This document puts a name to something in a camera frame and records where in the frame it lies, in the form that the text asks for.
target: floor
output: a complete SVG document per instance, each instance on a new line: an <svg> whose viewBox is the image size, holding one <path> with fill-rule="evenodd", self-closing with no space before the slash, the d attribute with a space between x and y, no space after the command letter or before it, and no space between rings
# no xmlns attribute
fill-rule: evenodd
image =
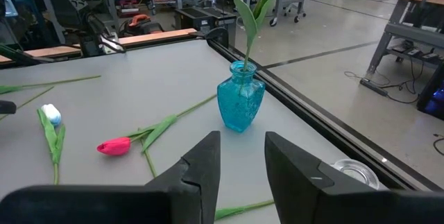
<svg viewBox="0 0 444 224"><path fill-rule="evenodd" d="M384 98L359 86L358 78L344 75L344 71L366 75L395 3L396 0L306 0L307 16L297 24L293 22L294 12L279 17L275 27L264 20L250 57L261 69L324 110L326 119L333 116L348 126L347 130L353 130L351 135L368 139L444 187L444 173L439 172L444 157L432 146L436 139L433 134L444 135L444 121L417 111L415 104ZM172 30L173 12L157 11L160 13L153 20ZM246 34L240 28L236 48L246 51ZM420 72L420 65L413 68L415 74ZM377 71L371 78L379 83L395 84L411 78L410 62L395 62L390 55L382 60ZM416 82L417 91L422 90L433 72L424 68ZM416 98L397 88L390 89L389 95L401 101Z"/></svg>

